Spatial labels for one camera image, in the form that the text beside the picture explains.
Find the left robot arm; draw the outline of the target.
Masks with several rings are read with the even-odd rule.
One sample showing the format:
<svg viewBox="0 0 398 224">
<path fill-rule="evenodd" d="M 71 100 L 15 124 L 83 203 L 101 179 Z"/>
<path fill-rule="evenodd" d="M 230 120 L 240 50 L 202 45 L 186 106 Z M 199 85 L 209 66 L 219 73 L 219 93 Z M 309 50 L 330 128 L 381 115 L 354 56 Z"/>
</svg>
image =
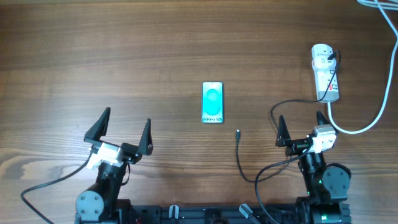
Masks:
<svg viewBox="0 0 398 224">
<path fill-rule="evenodd" d="M 147 119 L 139 144 L 122 143 L 120 146 L 102 141 L 108 130 L 111 108 L 107 107 L 99 119 L 85 133 L 84 142 L 90 143 L 90 158 L 85 167 L 98 169 L 93 185 L 76 198 L 76 223 L 139 223 L 139 216 L 129 199 L 119 199 L 123 180 L 130 174 L 131 165 L 153 151 L 151 119 Z"/>
</svg>

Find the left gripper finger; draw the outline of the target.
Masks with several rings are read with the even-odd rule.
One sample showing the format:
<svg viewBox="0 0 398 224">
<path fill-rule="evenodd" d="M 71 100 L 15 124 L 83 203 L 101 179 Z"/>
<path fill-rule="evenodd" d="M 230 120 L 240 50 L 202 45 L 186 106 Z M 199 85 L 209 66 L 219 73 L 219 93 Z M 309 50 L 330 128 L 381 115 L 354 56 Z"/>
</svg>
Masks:
<svg viewBox="0 0 398 224">
<path fill-rule="evenodd" d="M 110 114 L 111 114 L 111 108 L 110 107 L 105 108 L 99 119 L 86 132 L 84 137 L 84 142 L 94 145 L 101 144 L 101 137 L 105 136 L 107 133 Z"/>
<path fill-rule="evenodd" d="M 153 151 L 153 142 L 151 135 L 151 119 L 147 118 L 141 140 L 138 145 L 137 153 L 145 156 L 150 156 Z"/>
</svg>

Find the turquoise Galaxy smartphone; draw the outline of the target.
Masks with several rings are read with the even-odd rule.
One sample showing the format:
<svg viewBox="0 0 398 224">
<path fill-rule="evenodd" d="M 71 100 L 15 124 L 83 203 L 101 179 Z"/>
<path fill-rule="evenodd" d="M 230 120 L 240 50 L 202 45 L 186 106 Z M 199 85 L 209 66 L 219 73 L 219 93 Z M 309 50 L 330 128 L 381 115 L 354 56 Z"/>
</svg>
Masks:
<svg viewBox="0 0 398 224">
<path fill-rule="evenodd" d="M 222 82 L 203 82 L 201 101 L 202 123 L 221 124 L 224 121 Z"/>
</svg>

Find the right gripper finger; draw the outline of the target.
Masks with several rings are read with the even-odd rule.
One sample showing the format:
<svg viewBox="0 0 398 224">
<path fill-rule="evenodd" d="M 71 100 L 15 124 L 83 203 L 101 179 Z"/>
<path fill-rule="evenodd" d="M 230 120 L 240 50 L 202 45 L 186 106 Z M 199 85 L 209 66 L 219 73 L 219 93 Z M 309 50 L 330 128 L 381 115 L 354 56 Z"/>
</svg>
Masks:
<svg viewBox="0 0 398 224">
<path fill-rule="evenodd" d="M 316 112 L 318 125 L 328 125 L 330 122 L 324 117 L 321 111 Z"/>
<path fill-rule="evenodd" d="M 291 138 L 285 119 L 283 115 L 279 116 L 279 126 L 277 128 L 277 138 L 275 141 L 276 146 L 288 146 L 290 144 Z"/>
</svg>

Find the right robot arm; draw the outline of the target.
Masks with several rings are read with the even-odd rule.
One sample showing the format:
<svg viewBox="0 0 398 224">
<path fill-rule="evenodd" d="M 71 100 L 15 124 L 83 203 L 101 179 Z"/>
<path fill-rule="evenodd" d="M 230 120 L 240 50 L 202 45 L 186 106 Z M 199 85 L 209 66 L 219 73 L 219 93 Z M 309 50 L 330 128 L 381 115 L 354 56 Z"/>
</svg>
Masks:
<svg viewBox="0 0 398 224">
<path fill-rule="evenodd" d="M 283 116 L 275 145 L 285 147 L 285 155 L 297 156 L 308 196 L 314 203 L 338 203 L 348 199 L 351 171 L 339 164 L 327 164 L 323 153 L 335 146 L 337 131 L 321 112 L 312 133 L 302 139 L 292 139 Z"/>
</svg>

